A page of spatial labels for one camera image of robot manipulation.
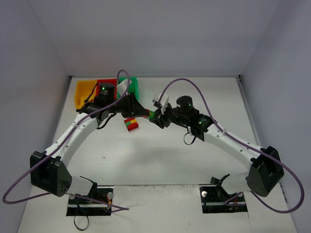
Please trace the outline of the red green yellow lego stack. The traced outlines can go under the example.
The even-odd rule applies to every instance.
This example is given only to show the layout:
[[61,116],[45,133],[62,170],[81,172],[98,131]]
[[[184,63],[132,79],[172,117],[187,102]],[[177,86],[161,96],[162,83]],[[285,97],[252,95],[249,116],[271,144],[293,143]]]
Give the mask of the red green yellow lego stack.
[[133,131],[139,127],[137,119],[135,117],[127,118],[124,120],[124,124],[128,132]]

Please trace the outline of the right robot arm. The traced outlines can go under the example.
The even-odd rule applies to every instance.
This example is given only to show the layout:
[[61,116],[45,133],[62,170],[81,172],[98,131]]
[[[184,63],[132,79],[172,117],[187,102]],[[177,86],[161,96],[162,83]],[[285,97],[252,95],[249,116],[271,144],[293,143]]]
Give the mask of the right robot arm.
[[153,103],[157,110],[154,118],[150,120],[152,123],[162,129],[172,123],[186,128],[188,134],[222,149],[245,166],[246,172],[226,174],[220,179],[211,178],[210,183],[215,186],[221,200],[227,200],[244,191],[266,197],[284,176],[282,166],[275,162],[280,159],[275,148],[269,146],[264,149],[240,138],[234,141],[225,131],[220,131],[209,116],[194,108],[191,97],[179,97],[176,101],[177,107],[172,108],[168,95],[158,92]]

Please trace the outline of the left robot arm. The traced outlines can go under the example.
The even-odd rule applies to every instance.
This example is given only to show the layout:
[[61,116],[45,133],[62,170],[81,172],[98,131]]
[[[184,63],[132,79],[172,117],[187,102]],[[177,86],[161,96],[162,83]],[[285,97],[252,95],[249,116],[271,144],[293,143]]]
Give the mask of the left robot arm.
[[100,125],[107,123],[109,114],[120,113],[124,118],[142,117],[148,111],[128,91],[131,81],[119,85],[100,83],[99,93],[86,102],[69,128],[44,152],[35,151],[30,157],[31,184],[61,197],[65,194],[88,196],[95,191],[95,182],[70,175],[67,167],[86,138]]

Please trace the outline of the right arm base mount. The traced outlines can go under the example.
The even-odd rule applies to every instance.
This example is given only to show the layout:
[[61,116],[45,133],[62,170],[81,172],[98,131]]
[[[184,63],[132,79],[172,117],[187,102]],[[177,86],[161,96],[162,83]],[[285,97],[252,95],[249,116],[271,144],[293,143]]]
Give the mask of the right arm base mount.
[[244,194],[241,193],[228,204],[224,204],[214,186],[199,187],[202,213],[203,214],[229,214],[229,213],[246,213],[248,212]]

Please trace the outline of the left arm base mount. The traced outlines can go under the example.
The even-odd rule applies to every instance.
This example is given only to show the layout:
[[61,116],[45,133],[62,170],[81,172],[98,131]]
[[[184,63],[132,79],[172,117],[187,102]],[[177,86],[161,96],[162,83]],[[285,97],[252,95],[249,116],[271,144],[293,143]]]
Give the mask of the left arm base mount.
[[[112,204],[113,187],[99,186],[92,199]],[[68,200],[66,216],[111,216],[112,207],[106,204],[74,197]]]

